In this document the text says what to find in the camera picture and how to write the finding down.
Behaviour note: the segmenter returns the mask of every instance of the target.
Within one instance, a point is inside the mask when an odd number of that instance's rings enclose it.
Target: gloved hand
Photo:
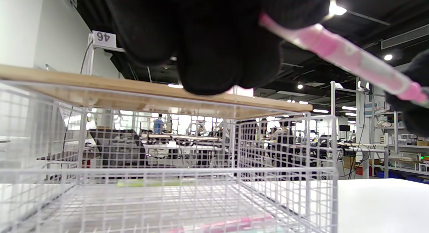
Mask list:
[[[410,79],[420,83],[422,87],[429,86],[429,50],[418,54],[411,65],[404,71]],[[402,111],[406,128],[419,136],[429,136],[429,109],[417,106],[409,101],[403,101],[394,95],[386,93],[386,101],[395,111]]]
[[[115,32],[138,65],[177,53],[185,90],[215,95],[262,86],[279,72],[279,37],[258,25],[264,12],[286,28],[314,25],[331,0],[106,0]]]

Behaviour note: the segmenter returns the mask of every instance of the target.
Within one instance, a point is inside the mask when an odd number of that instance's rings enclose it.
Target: cardboard box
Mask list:
[[[372,165],[372,159],[368,160],[369,161],[369,165]],[[375,165],[380,165],[381,161],[379,159],[374,159],[374,164]]]
[[[429,141],[417,141],[417,146],[429,146]]]
[[[356,167],[356,158],[355,157],[350,157],[350,156],[346,156],[343,157],[343,164],[344,164],[344,168],[345,169],[354,169]]]

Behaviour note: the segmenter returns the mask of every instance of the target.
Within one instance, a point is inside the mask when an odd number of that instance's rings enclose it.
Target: pink pen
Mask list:
[[[261,14],[259,24],[288,42],[316,53],[320,58],[369,81],[401,100],[427,107],[428,97],[420,84],[320,24],[301,30],[288,30],[266,14]]]
[[[261,224],[263,222],[272,221],[274,218],[271,215],[262,215],[257,217],[243,217],[237,220],[231,220],[226,222],[219,222],[215,224],[207,224],[199,227],[190,227],[187,230],[185,227],[173,229],[170,233],[186,233],[186,232],[198,232],[198,233],[225,233],[225,232],[236,232],[243,231],[252,226],[252,224]]]

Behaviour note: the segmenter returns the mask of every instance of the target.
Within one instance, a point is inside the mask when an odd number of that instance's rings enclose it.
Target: white table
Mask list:
[[[222,151],[222,148],[215,146],[179,146],[177,144],[144,144],[144,148],[147,149],[184,149],[184,150],[211,150],[211,151]]]
[[[286,181],[276,183],[281,187],[288,184]],[[256,188],[259,186],[263,191],[263,184],[254,182],[253,186]],[[429,202],[424,200],[429,194],[427,184],[394,178],[356,179],[339,180],[338,188],[339,233],[428,231],[425,221],[421,220],[429,209]],[[285,203],[287,199],[285,197],[280,200]]]

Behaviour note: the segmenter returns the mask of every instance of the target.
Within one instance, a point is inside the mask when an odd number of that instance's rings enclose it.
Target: shelf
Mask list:
[[[390,126],[390,127],[374,127],[374,128],[375,129],[382,129],[382,130],[384,130],[384,129],[395,129],[392,126]],[[398,130],[401,130],[401,129],[406,129],[406,128],[405,128],[405,126],[398,126]]]
[[[77,107],[248,119],[305,112],[312,105],[231,94],[196,96],[184,89],[136,80],[0,65],[0,80]]]
[[[394,111],[387,111],[387,112],[383,112],[383,113],[375,113],[375,116],[383,116],[383,115],[393,115],[395,114]]]
[[[429,172],[417,171],[417,170],[414,170],[414,169],[404,169],[404,168],[389,167],[389,170],[397,170],[397,171],[409,172],[409,173],[414,173],[414,174],[429,175]]]
[[[429,149],[429,146],[414,146],[414,145],[398,145],[399,148],[410,148],[410,149]]]

